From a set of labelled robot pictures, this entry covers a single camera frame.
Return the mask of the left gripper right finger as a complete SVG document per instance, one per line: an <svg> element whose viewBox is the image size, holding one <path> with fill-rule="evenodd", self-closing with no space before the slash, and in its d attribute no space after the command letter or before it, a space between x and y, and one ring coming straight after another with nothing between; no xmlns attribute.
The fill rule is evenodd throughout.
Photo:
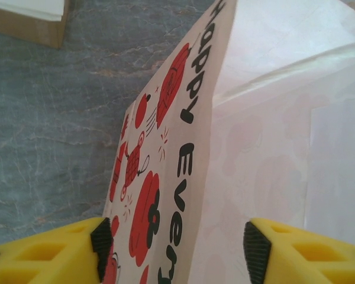
<svg viewBox="0 0 355 284"><path fill-rule="evenodd" d="M355 245L265 218L247 221L251 283L355 283Z"/></svg>

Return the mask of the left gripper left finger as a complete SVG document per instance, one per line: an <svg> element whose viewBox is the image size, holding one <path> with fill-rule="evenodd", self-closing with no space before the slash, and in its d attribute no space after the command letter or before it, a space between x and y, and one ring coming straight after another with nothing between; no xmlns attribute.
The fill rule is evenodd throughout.
<svg viewBox="0 0 355 284"><path fill-rule="evenodd" d="M101 283L112 246L95 217L0 245L0 283Z"/></svg>

